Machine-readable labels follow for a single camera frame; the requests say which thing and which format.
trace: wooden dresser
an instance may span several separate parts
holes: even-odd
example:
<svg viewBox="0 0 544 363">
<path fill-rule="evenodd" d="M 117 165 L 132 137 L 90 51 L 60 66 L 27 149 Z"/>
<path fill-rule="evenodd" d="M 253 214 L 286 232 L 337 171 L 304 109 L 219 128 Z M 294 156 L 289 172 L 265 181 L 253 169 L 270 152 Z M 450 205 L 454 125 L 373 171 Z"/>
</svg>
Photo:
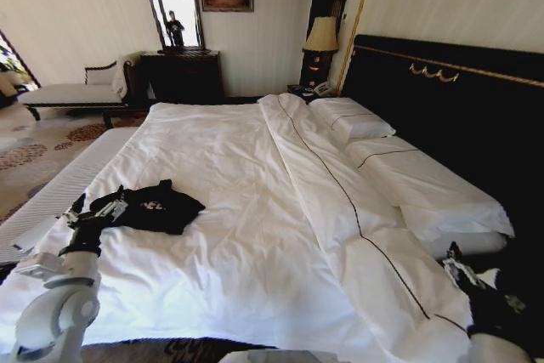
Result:
<svg viewBox="0 0 544 363">
<path fill-rule="evenodd" d="M 219 51 L 145 53 L 142 68 L 157 102 L 212 105 L 224 98 Z"/>
</svg>

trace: mirror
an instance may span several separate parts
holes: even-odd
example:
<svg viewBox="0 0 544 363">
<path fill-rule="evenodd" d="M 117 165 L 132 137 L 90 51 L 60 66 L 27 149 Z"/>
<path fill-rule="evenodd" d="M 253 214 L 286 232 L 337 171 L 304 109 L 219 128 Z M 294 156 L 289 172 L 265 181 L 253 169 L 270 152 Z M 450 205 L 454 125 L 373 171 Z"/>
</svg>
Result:
<svg viewBox="0 0 544 363">
<path fill-rule="evenodd" d="M 198 0 L 150 0 L 164 50 L 204 48 Z"/>
</svg>

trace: table lamp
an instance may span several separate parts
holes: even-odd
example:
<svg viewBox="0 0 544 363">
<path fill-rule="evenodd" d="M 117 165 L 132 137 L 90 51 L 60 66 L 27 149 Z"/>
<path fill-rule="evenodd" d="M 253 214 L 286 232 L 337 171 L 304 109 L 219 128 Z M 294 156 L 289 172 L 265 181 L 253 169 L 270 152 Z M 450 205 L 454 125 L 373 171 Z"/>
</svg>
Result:
<svg viewBox="0 0 544 363">
<path fill-rule="evenodd" d="M 336 17 L 316 17 L 304 44 L 300 84 L 315 87 L 329 77 L 332 55 L 338 50 Z"/>
</svg>

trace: lampshade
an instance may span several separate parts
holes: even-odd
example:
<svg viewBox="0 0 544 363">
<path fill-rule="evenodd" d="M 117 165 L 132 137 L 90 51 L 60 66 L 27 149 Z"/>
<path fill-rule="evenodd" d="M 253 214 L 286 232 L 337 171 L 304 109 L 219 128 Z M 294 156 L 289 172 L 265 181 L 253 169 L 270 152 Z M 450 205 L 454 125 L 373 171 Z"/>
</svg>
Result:
<svg viewBox="0 0 544 363">
<path fill-rule="evenodd" d="M 338 50 L 337 18 L 316 17 L 303 49 L 311 51 Z"/>
</svg>

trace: patterned carpet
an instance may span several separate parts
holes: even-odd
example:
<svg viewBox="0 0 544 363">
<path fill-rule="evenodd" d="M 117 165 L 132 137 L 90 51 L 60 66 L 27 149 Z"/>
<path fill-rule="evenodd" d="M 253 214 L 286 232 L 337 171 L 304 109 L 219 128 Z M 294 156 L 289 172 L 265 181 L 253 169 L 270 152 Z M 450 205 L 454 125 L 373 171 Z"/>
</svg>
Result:
<svg viewBox="0 0 544 363">
<path fill-rule="evenodd" d="M 0 224 L 106 130 L 98 112 L 40 113 L 36 122 L 22 105 L 0 110 Z M 138 124 L 132 118 L 115 121 L 116 127 Z"/>
<path fill-rule="evenodd" d="M 36 122 L 22 105 L 0 109 L 0 224 L 106 130 L 99 113 L 43 108 L 40 114 Z M 141 122 L 122 118 L 114 125 Z M 0 284 L 13 267 L 0 265 Z M 213 363 L 248 349 L 261 347 L 211 338 L 144 340 L 89 346 L 82 358 L 85 363 Z"/>
</svg>

